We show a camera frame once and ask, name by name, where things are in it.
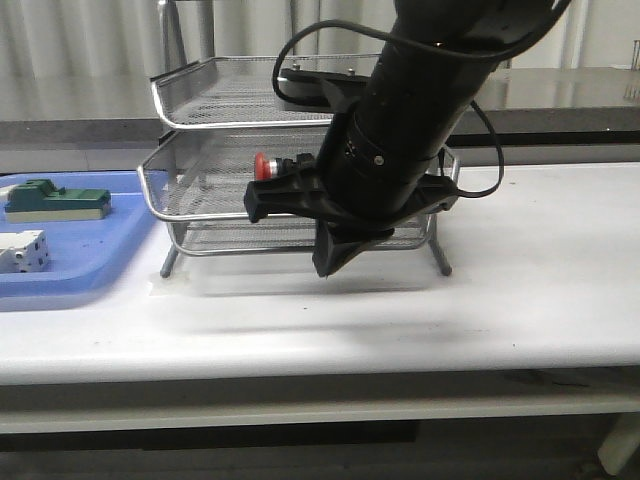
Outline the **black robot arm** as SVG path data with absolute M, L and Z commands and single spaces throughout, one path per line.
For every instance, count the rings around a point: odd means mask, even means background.
M 313 219 L 312 260 L 326 277 L 411 217 L 449 209 L 464 191 L 429 165 L 488 76 L 541 40 L 566 9 L 564 1 L 398 1 L 390 32 L 339 21 L 383 41 L 377 63 L 362 80 L 301 72 L 295 80 L 318 93 L 280 93 L 333 119 L 317 157 L 282 173 L 257 167 L 244 196 L 249 219 Z

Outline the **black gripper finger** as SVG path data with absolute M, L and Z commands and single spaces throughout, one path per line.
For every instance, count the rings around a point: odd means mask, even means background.
M 338 272 L 360 253 L 388 240 L 395 229 L 359 230 L 317 220 L 312 262 L 319 277 Z

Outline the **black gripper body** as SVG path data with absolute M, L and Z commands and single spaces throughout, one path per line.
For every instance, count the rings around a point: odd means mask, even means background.
M 365 78 L 294 75 L 290 91 L 316 95 L 303 107 L 325 107 L 333 114 L 315 165 L 276 178 L 250 182 L 244 205 L 251 222 L 271 214 L 293 214 L 346 227 L 382 231 L 418 213 L 448 209 L 457 186 L 447 176 L 431 175 L 431 157 L 406 156 L 384 148 L 365 131 L 378 114 L 366 95 Z

